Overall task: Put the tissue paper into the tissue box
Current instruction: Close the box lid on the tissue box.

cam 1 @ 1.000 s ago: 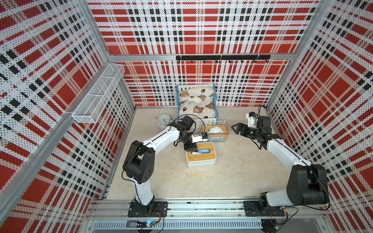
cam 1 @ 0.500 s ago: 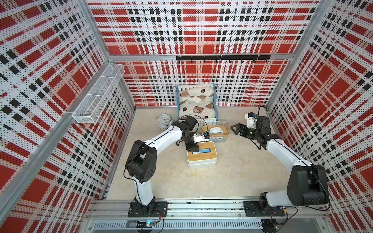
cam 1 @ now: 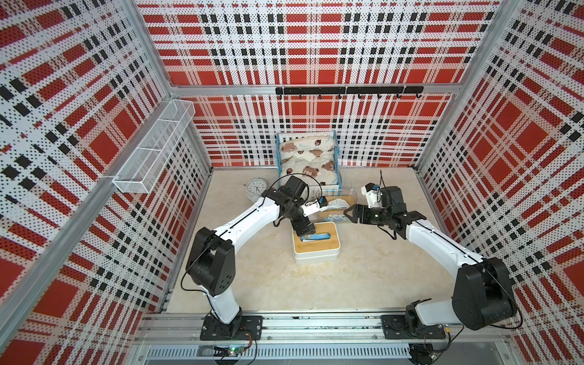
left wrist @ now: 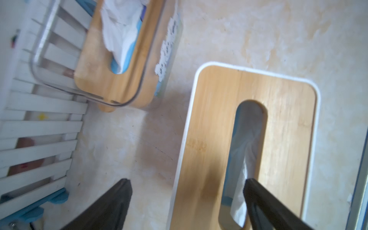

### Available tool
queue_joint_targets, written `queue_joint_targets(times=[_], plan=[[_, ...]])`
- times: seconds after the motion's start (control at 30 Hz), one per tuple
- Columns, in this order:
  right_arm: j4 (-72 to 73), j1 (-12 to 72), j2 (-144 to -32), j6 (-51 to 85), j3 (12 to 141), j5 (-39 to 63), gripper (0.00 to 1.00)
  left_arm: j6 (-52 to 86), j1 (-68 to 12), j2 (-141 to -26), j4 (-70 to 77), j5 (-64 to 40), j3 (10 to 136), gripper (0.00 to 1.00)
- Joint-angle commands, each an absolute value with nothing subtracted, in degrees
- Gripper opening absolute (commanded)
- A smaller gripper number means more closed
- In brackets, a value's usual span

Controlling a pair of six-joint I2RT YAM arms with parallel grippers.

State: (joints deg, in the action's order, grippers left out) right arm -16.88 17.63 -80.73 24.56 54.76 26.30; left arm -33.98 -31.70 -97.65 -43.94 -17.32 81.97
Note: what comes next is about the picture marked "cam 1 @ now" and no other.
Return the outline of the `bamboo slotted lid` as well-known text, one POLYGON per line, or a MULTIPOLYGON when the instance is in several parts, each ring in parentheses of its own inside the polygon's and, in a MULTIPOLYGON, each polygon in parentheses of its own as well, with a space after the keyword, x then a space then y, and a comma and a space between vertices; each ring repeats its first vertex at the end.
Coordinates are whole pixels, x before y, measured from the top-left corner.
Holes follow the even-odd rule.
POLYGON ((334 221, 344 222, 348 221, 345 217, 345 210, 351 208, 356 203, 354 196, 327 196, 328 205, 325 211, 318 213, 319 221, 334 221))

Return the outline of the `clear plastic tissue box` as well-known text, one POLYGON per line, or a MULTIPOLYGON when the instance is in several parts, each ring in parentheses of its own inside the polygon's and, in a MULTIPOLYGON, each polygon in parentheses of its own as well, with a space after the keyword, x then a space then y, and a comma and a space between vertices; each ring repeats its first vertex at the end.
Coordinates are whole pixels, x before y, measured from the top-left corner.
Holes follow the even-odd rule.
POLYGON ((323 190, 324 196, 328 202, 324 211, 319 211, 310 216, 310 220, 316 223, 334 222, 350 223, 350 219, 345 216, 345 210, 357 203, 357 193, 353 188, 333 189, 326 188, 323 190))

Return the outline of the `white tissue box bamboo lid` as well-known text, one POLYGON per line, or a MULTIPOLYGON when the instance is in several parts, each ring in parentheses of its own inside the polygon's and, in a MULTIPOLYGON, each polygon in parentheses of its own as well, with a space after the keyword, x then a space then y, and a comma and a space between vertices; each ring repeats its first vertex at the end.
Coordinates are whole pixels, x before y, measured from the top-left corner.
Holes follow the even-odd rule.
POLYGON ((315 234, 330 233, 330 240, 301 242, 300 236, 293 232, 294 260, 298 265, 311 265, 331 262, 339 258, 341 242, 334 222, 315 223, 315 234))

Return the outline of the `blue soft tissue pack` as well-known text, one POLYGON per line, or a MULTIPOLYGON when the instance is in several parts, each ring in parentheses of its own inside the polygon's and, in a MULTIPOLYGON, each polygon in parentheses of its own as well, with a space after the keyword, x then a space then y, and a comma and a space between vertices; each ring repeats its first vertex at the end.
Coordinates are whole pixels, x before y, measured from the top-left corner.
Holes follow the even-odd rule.
POLYGON ((347 202, 345 199, 333 199, 330 202, 328 202, 328 205, 326 207, 327 210, 345 210, 346 208, 349 208, 351 206, 351 204, 349 202, 347 202))

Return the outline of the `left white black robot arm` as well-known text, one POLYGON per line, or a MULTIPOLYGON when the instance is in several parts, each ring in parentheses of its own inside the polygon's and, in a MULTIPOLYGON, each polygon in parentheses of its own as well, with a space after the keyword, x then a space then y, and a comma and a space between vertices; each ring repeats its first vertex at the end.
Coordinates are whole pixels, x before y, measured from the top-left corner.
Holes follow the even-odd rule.
POLYGON ((236 255, 265 226, 289 220, 294 232, 306 236, 316 232, 310 216, 328 206, 322 187, 311 198, 310 187, 293 173, 280 187, 264 190, 256 202, 232 221, 215 229, 201 228, 196 232, 186 261, 185 278, 198 286, 211 307, 214 319, 223 325, 237 325, 242 310, 231 284, 236 276, 236 255))

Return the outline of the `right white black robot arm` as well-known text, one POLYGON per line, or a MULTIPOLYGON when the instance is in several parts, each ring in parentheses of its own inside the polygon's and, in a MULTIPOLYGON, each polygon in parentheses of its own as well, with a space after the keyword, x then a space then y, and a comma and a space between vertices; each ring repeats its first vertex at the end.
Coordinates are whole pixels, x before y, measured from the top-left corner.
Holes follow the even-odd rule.
POLYGON ((485 258, 440 232, 418 211, 409 211, 397 186, 369 183, 361 190, 367 202, 345 209, 354 224, 368 224, 393 239, 401 237, 430 255, 455 280, 451 298, 421 300, 407 305, 410 333, 437 325, 463 325, 470 330, 497 327, 519 314, 509 270, 498 258, 485 258))

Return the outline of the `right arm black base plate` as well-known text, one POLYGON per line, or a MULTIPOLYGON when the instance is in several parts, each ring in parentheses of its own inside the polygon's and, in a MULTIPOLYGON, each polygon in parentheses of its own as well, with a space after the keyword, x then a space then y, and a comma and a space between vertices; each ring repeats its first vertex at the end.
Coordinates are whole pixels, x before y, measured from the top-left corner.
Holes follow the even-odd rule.
POLYGON ((447 334, 442 325, 418 325, 409 315, 382 315, 385 339, 443 340, 447 334))

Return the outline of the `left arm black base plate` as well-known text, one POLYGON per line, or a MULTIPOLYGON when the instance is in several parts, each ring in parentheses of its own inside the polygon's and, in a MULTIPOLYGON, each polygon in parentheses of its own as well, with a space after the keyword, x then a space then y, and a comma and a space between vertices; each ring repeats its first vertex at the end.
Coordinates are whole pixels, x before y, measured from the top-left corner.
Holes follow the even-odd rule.
POLYGON ((201 341, 260 340, 263 319, 262 316, 239 315, 230 324, 225 324, 212 314, 208 314, 203 321, 199 339, 201 341))

